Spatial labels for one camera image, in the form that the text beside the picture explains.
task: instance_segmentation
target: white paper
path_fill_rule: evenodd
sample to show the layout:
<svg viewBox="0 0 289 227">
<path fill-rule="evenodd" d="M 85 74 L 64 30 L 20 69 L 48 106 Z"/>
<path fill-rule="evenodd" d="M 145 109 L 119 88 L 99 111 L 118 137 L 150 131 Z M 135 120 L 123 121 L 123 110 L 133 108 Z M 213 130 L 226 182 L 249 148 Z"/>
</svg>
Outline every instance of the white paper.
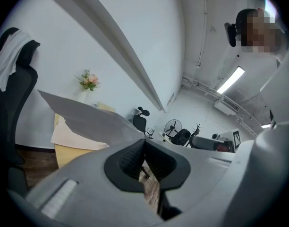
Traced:
<svg viewBox="0 0 289 227">
<path fill-rule="evenodd" d="M 142 132 L 117 113 L 38 91 L 50 108 L 66 120 L 66 125 L 75 134 L 109 146 L 144 138 Z"/>
<path fill-rule="evenodd" d="M 109 147 L 106 143 L 89 140 L 78 134 L 75 134 L 66 125 L 63 117 L 59 117 L 57 125 L 51 138 L 51 142 L 61 146 L 67 146 L 77 149 L 100 150 Z"/>
</svg>

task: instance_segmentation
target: wooden floor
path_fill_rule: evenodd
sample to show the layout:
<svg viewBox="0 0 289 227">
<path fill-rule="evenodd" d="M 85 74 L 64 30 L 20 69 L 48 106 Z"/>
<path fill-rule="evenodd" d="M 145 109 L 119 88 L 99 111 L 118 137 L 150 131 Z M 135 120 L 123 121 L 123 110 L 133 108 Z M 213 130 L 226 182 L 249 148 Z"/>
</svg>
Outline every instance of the wooden floor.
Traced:
<svg viewBox="0 0 289 227">
<path fill-rule="evenodd" d="M 59 167 L 55 153 L 37 152 L 29 150 L 18 150 L 24 158 L 25 164 L 22 166 L 27 177 L 29 189 L 33 188 L 46 176 L 56 171 Z M 139 182 L 144 184 L 144 198 L 150 207 L 157 212 L 159 200 L 159 183 L 151 170 L 145 167 L 150 177 L 145 178 L 143 172 L 140 173 Z"/>
</svg>

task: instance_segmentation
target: black fan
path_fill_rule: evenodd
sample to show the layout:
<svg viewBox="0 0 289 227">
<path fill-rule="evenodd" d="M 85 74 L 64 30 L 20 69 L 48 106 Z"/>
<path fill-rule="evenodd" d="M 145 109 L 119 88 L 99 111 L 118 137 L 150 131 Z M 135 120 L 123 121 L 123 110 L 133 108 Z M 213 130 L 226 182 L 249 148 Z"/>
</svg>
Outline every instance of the black fan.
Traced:
<svg viewBox="0 0 289 227">
<path fill-rule="evenodd" d="M 181 122 L 177 119 L 172 119 L 164 127 L 164 132 L 169 137 L 174 137 L 179 131 L 181 131 Z"/>
</svg>

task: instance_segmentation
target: chair headrest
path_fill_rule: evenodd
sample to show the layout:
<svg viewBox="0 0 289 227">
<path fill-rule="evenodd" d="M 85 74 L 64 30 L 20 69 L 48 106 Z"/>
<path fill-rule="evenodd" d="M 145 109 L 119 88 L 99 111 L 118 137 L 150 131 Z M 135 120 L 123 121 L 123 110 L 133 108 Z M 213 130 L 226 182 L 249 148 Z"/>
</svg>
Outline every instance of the chair headrest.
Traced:
<svg viewBox="0 0 289 227">
<path fill-rule="evenodd" d="M 5 44 L 7 38 L 9 35 L 13 35 L 16 31 L 18 31 L 18 28 L 11 27 L 7 29 L 0 37 L 0 49 L 2 49 L 3 45 Z M 29 41 L 26 43 L 22 50 L 20 51 L 20 54 L 17 58 L 17 63 L 19 63 L 22 66 L 29 66 L 33 57 L 33 54 L 35 50 L 40 46 L 41 44 L 36 42 L 35 40 Z"/>
</svg>

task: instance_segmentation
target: black chair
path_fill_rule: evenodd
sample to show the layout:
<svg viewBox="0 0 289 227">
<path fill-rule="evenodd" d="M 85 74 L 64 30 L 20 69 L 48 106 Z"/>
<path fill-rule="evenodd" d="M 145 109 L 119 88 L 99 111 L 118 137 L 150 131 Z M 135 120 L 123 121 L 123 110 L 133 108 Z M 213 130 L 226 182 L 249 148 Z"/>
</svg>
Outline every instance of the black chair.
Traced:
<svg viewBox="0 0 289 227">
<path fill-rule="evenodd" d="M 172 137 L 171 142 L 174 145 L 184 146 L 191 136 L 190 131 L 182 129 L 174 137 Z"/>
<path fill-rule="evenodd" d="M 7 37 L 17 30 L 10 28 L 3 33 L 0 51 Z M 23 46 L 17 59 L 16 72 L 9 76 L 6 91 L 0 90 L 0 157 L 8 173 L 8 187 L 21 195 L 26 193 L 26 178 L 24 171 L 16 165 L 22 165 L 25 161 L 16 150 L 15 135 L 21 110 L 37 82 L 37 72 L 29 64 L 38 46 L 40 44 L 34 40 Z"/>
<path fill-rule="evenodd" d="M 141 115 L 149 116 L 150 112 L 147 111 L 147 110 L 144 110 L 142 107 L 138 107 L 138 110 L 140 110 L 141 113 L 139 113 L 138 115 L 134 115 L 134 117 L 133 117 L 133 125 L 139 131 L 145 133 L 146 119 L 141 117 Z"/>
</svg>

